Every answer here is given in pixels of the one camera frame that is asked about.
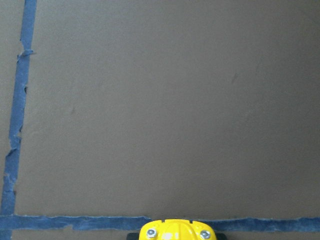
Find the yellow beetle toy car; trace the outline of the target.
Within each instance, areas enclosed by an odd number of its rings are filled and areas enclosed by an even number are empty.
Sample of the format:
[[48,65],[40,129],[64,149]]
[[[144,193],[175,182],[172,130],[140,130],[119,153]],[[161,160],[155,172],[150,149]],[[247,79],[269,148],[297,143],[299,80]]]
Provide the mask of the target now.
[[201,221],[188,219],[154,220],[142,226],[139,232],[128,233],[128,240],[226,240],[224,233],[216,233]]

